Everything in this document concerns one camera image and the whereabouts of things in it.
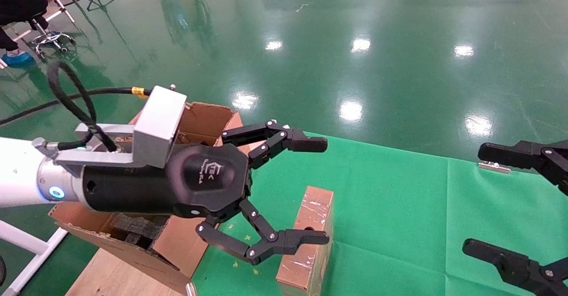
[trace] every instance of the wooden board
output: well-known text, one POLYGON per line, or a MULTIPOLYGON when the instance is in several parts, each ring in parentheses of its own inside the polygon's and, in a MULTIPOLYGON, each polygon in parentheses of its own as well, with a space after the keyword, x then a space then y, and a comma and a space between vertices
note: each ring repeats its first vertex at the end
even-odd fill
POLYGON ((65 296, 183 295, 99 249, 65 296))

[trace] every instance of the stool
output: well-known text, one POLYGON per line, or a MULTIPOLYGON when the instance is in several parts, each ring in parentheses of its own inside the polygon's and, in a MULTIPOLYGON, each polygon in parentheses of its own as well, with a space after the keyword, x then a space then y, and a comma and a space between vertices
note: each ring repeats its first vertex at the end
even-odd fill
POLYGON ((43 11, 41 13, 33 15, 30 19, 30 22, 34 23, 34 26, 36 27, 36 29, 39 31, 39 33, 41 33, 41 35, 35 37, 31 42, 32 42, 32 44, 35 45, 34 51, 37 54, 37 57, 39 57, 39 59, 42 60, 42 61, 45 60, 45 52, 41 51, 41 45, 52 43, 53 45, 55 45, 55 47, 59 51, 65 53, 65 52, 67 52, 67 48, 62 47, 60 45, 61 40, 59 40, 59 37, 67 37, 67 39, 69 40, 69 42, 71 44, 75 44, 75 40, 70 35, 67 35, 67 34, 62 33, 62 32, 55 32, 55 31, 51 31, 51 32, 47 33, 45 31, 45 29, 43 27, 41 27, 41 25, 39 25, 39 23, 37 23, 35 18, 38 17, 38 16, 44 15, 46 12, 47 11, 43 11))

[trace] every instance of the silver metal bracket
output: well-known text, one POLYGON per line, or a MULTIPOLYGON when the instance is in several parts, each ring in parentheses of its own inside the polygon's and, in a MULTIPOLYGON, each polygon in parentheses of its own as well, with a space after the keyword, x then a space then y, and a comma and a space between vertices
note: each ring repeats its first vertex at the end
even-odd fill
POLYGON ((499 163, 479 162, 479 163, 477 163, 477 166, 479 166, 479 168, 484 169, 484 170, 497 171, 497 172, 503 173, 503 174, 511 174, 511 169, 508 169, 507 167, 499 166, 499 163))
MULTIPOLYGON (((57 150, 57 143, 48 143, 37 138, 33 145, 54 163, 62 166, 117 166, 142 167, 146 165, 163 168, 168 162, 176 140, 179 121, 185 110, 187 96, 168 88, 155 86, 134 125, 97 124, 110 138, 132 138, 132 151, 122 149, 110 153, 91 150, 100 141, 92 138, 87 149, 57 150)), ((75 129, 80 138, 89 133, 81 123, 75 129)))

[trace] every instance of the green floor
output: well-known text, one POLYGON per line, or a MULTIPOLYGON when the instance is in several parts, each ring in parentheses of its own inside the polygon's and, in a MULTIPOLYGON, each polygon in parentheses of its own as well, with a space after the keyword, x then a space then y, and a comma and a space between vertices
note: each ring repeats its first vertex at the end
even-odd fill
MULTIPOLYGON (((65 17, 52 27, 75 35, 76 50, 62 58, 88 88, 176 84, 190 100, 233 106, 244 122, 276 118, 474 161, 482 142, 566 138, 567 7, 568 0, 116 0, 107 14, 69 7, 82 33, 65 17)), ((16 79, 0 70, 0 116, 51 100, 44 73, 43 64, 13 70, 16 79)), ((95 98, 101 122, 128 122, 142 104, 95 98)), ((70 140, 76 124, 57 108, 0 127, 0 135, 70 140)), ((4 209, 0 219, 46 239, 55 228, 47 210, 4 209)), ((23 294, 55 286, 62 295, 94 251, 66 239, 23 294)), ((14 272, 25 266, 17 258, 31 259, 4 242, 0 254, 14 272)))

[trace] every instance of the green cloth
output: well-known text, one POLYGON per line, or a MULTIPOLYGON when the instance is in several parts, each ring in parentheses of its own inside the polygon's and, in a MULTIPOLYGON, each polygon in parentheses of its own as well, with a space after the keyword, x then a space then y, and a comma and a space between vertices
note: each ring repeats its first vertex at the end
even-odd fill
MULTIPOLYGON (((463 254, 468 238, 543 265, 568 256, 568 199, 541 175, 329 138, 325 153, 284 152, 254 171, 250 200, 288 229, 308 185, 335 193, 323 296, 532 295, 463 254)), ((241 215, 221 230, 250 245, 259 239, 241 215)), ((205 296, 277 296, 280 259, 253 267, 209 248, 193 283, 205 296)))

